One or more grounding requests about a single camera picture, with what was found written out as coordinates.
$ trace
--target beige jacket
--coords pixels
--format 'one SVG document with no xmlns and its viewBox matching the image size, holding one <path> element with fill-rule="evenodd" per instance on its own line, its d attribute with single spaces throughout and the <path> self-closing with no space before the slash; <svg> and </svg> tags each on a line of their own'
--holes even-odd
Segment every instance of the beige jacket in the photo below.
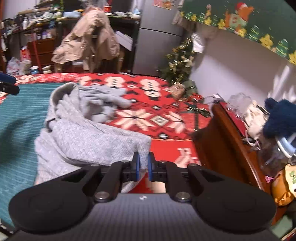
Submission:
<svg viewBox="0 0 296 241">
<path fill-rule="evenodd" d="M 100 27 L 96 41 L 92 33 Z M 77 59 L 83 60 L 83 69 L 91 72 L 98 68 L 101 60 L 110 60 L 120 52 L 113 29 L 103 11 L 92 10 L 85 14 L 53 52 L 52 61 L 64 64 Z"/>
</svg>

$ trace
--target refrigerator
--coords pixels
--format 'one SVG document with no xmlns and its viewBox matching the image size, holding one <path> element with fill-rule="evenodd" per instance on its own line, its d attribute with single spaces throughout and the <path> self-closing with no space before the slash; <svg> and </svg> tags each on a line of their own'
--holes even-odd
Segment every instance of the refrigerator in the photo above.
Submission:
<svg viewBox="0 0 296 241">
<path fill-rule="evenodd" d="M 178 2 L 172 10 L 154 6 L 154 0 L 143 2 L 132 70 L 134 74 L 158 76 L 156 70 L 168 63 L 166 54 L 181 43 L 183 28 L 172 25 Z"/>
</svg>

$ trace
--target green banner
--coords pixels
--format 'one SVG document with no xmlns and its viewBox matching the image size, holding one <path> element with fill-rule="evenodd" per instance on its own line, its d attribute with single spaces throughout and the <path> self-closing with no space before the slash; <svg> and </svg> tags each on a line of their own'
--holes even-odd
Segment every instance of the green banner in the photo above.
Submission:
<svg viewBox="0 0 296 241">
<path fill-rule="evenodd" d="M 296 64 L 296 12 L 284 0 L 185 0 L 181 16 L 259 42 Z"/>
</svg>

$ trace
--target screw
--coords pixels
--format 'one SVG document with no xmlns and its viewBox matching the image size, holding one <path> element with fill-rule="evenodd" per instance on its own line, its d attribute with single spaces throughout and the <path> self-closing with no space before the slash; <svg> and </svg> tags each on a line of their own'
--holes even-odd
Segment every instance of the screw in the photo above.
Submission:
<svg viewBox="0 0 296 241">
<path fill-rule="evenodd" d="M 178 192 L 176 198 L 180 201 L 186 201 L 190 198 L 190 194 L 187 192 Z"/>
<path fill-rule="evenodd" d="M 105 199 L 107 199 L 109 196 L 110 196 L 109 193 L 104 192 L 104 191 L 102 191 L 102 192 L 97 192 L 97 193 L 95 194 L 95 198 L 97 198 L 97 199 L 99 199 L 99 200 L 105 200 Z"/>
</svg>

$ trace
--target green striped mat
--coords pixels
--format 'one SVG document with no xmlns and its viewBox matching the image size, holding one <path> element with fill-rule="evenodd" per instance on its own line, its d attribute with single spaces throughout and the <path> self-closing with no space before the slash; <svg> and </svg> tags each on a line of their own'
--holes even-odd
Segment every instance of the green striped mat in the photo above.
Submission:
<svg viewBox="0 0 296 241">
<path fill-rule="evenodd" d="M 34 141 L 44 126 L 51 92 L 62 83 L 20 85 L 0 104 L 0 218 L 12 224 L 10 199 L 33 186 L 37 174 Z"/>
</svg>

